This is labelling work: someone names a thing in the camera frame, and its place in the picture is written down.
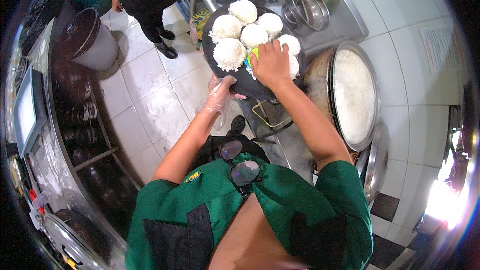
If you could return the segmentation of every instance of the eyeglasses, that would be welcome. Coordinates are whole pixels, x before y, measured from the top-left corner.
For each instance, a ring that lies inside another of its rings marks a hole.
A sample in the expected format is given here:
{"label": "eyeglasses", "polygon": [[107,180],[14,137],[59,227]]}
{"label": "eyeglasses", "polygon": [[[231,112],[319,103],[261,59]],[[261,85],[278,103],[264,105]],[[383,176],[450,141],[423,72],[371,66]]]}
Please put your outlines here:
{"label": "eyeglasses", "polygon": [[258,177],[260,166],[253,160],[246,160],[238,165],[233,164],[233,160],[242,153],[243,145],[240,141],[226,143],[220,149],[220,156],[230,166],[230,181],[240,195],[248,198],[251,193],[251,184],[263,182],[264,179]]}

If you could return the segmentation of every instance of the black shoe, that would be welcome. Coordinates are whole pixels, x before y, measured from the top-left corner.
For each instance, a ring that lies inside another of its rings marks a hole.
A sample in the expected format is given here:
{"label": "black shoe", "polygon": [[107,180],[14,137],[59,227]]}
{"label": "black shoe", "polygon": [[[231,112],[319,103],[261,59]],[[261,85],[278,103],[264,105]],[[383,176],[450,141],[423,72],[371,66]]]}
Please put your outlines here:
{"label": "black shoe", "polygon": [[172,33],[170,30],[160,30],[157,28],[158,33],[160,34],[161,37],[164,37],[167,40],[174,40],[175,39],[175,34]]}
{"label": "black shoe", "polygon": [[243,129],[245,129],[245,117],[238,115],[236,116],[231,124],[231,129],[230,131],[226,134],[227,136],[235,136],[235,135],[241,135],[243,132]]}
{"label": "black shoe", "polygon": [[171,60],[174,60],[176,59],[177,57],[179,57],[177,51],[175,51],[175,49],[173,49],[172,47],[169,47],[167,46],[167,44],[165,44],[165,42],[163,43],[155,43],[155,46],[157,47],[158,51],[163,53],[163,55],[166,57],[166,58],[169,58]]}

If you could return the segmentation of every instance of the green uniform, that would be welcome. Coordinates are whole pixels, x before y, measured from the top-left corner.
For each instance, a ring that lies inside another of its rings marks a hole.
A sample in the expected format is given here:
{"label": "green uniform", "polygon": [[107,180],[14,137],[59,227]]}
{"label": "green uniform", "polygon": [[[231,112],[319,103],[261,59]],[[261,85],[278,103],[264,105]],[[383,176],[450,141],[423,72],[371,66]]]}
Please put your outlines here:
{"label": "green uniform", "polygon": [[[253,160],[260,165],[263,182],[252,191],[265,217],[285,250],[291,254],[291,223],[296,213],[306,216],[306,225],[347,215],[345,250],[341,269],[362,269],[373,251],[368,204],[357,169],[346,161],[334,161],[320,172],[314,186],[294,171],[268,164],[248,153],[234,163]],[[138,194],[130,226],[126,265],[129,270],[157,269],[144,230],[145,220],[187,225],[187,213],[205,204],[210,214],[213,245],[217,247],[244,198],[229,177],[230,168],[222,159],[189,173],[180,185],[165,180],[148,183]]]}

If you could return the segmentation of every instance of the embroidered logo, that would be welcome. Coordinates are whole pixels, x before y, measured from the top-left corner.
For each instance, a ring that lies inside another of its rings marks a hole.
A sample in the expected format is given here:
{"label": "embroidered logo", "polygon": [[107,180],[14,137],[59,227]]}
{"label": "embroidered logo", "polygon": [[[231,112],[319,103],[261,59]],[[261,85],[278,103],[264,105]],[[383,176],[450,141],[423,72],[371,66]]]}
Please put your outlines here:
{"label": "embroidered logo", "polygon": [[187,179],[185,180],[185,182],[186,182],[186,183],[189,183],[189,182],[191,182],[191,181],[199,178],[201,174],[202,174],[202,173],[201,173],[200,171],[196,171],[194,174],[190,175],[190,177],[187,178]]}

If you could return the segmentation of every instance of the rice ball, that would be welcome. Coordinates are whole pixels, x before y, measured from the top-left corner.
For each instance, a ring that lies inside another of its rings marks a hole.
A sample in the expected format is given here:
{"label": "rice ball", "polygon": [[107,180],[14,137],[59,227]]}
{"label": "rice ball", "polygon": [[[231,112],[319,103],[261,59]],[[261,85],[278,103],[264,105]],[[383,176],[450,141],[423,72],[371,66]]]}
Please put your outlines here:
{"label": "rice ball", "polygon": [[243,29],[240,41],[245,47],[254,49],[268,42],[268,33],[259,25],[249,24]]}
{"label": "rice ball", "polygon": [[257,7],[251,1],[238,0],[228,7],[230,15],[234,15],[240,20],[242,26],[254,23],[257,20]]}
{"label": "rice ball", "polygon": [[299,55],[301,50],[299,39],[291,35],[282,35],[278,38],[278,40],[280,41],[280,46],[283,46],[285,43],[288,45],[288,53],[290,55],[294,57]]}
{"label": "rice ball", "polygon": [[263,27],[270,39],[273,39],[282,32],[283,22],[278,15],[266,13],[258,18],[257,24]]}
{"label": "rice ball", "polygon": [[289,55],[288,59],[290,61],[290,78],[292,80],[296,80],[300,71],[300,65],[296,57],[294,57],[291,54],[288,54],[288,55]]}
{"label": "rice ball", "polygon": [[226,72],[238,71],[246,55],[247,50],[238,39],[220,39],[213,51],[213,58],[219,68]]}
{"label": "rice ball", "polygon": [[242,32],[242,24],[233,15],[221,15],[213,23],[210,36],[214,43],[219,39],[237,39]]}

